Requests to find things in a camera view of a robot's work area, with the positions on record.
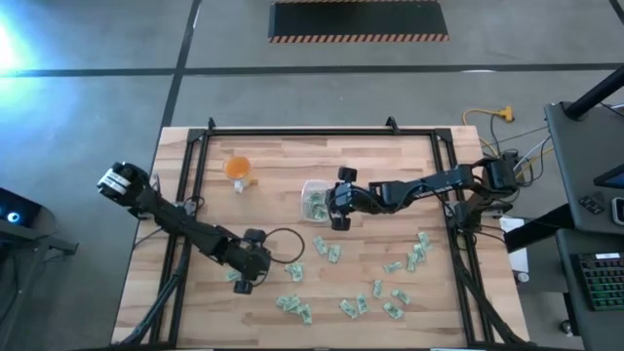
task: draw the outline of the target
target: keyboard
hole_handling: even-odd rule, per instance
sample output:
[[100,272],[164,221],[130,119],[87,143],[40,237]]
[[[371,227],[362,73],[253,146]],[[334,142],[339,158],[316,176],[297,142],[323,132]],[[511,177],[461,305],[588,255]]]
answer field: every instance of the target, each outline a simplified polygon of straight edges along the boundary
[[624,310],[624,253],[573,254],[571,258],[592,310]]

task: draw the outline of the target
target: clear plastic container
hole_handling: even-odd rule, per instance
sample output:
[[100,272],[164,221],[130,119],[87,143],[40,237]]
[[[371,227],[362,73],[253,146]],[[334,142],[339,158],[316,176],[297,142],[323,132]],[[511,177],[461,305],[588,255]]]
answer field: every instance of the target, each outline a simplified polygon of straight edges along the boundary
[[307,180],[301,190],[301,217],[323,223],[330,220],[325,195],[332,185],[324,180]]

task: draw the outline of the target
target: money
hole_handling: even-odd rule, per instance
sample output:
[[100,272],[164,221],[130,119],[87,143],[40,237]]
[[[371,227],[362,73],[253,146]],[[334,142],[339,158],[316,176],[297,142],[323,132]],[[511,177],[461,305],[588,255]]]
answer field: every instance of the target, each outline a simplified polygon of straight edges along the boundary
[[275,300],[275,304],[279,307],[284,308],[284,306],[293,299],[294,296],[280,296]]
[[287,264],[284,269],[291,273],[291,277],[294,282],[300,282],[303,280],[303,262]]
[[327,191],[310,191],[303,194],[303,215],[315,221],[325,221],[330,218],[328,207],[325,205]]
[[364,314],[369,311],[367,299],[361,293],[356,297],[356,301],[358,302],[358,310],[360,311],[360,314]]
[[398,271],[399,269],[403,268],[403,263],[396,261],[394,263],[390,263],[390,264],[386,264],[383,266],[383,270],[386,273],[392,273],[395,271]]
[[399,289],[392,291],[392,295],[400,299],[404,304],[410,304],[411,298]]
[[388,312],[390,317],[394,319],[399,319],[403,317],[403,310],[397,306],[395,306],[392,302],[388,301],[383,304],[383,309]]
[[324,255],[328,252],[328,247],[325,245],[323,238],[315,237],[312,242],[314,242],[314,246],[320,255]]
[[300,304],[301,304],[301,300],[299,299],[299,296],[295,295],[282,307],[282,309],[284,311],[293,312]]
[[331,263],[338,263],[338,259],[340,258],[340,245],[331,245],[330,246],[330,256],[329,260]]
[[303,306],[299,306],[297,309],[298,315],[303,319],[303,325],[312,324],[312,311],[310,310],[310,304],[306,303]]
[[374,280],[372,282],[372,295],[377,298],[381,298],[381,281],[380,280]]
[[418,256],[416,253],[408,253],[408,271],[415,272],[416,271],[416,261],[418,260]]
[[433,246],[431,246],[431,242],[429,241],[429,236],[427,235],[427,233],[418,233],[418,240],[420,241],[420,245],[422,245],[422,249],[424,249],[424,251],[427,252],[433,248]]
[[285,312],[291,312],[303,319],[304,325],[312,324],[312,311],[309,304],[301,304],[301,300],[297,295],[280,296],[275,300],[275,304],[282,307]]
[[225,279],[227,279],[228,282],[233,282],[235,280],[239,280],[239,279],[241,279],[241,272],[232,269],[232,270],[228,271],[227,274],[225,274]]
[[340,309],[342,310],[342,312],[344,312],[347,315],[349,315],[349,317],[351,317],[351,319],[358,318],[358,311],[356,311],[355,307],[353,307],[351,305],[351,303],[349,303],[349,301],[347,301],[345,299],[342,300],[340,302]]
[[416,254],[416,263],[424,262],[427,259],[425,256],[425,250],[422,248],[422,244],[414,245],[413,252]]

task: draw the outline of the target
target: orange cup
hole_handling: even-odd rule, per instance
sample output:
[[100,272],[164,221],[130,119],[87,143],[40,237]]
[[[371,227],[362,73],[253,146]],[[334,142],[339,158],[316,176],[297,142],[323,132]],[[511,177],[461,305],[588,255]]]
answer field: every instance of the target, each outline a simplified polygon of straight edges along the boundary
[[247,157],[234,156],[225,161],[223,171],[228,178],[234,181],[236,192],[241,193],[250,184],[252,163]]

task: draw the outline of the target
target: computer monitor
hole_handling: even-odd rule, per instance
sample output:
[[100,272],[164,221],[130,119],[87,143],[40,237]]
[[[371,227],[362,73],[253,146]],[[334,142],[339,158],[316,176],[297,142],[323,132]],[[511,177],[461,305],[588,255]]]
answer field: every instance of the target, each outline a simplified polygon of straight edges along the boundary
[[596,186],[624,189],[624,165],[620,165],[611,171],[594,178]]

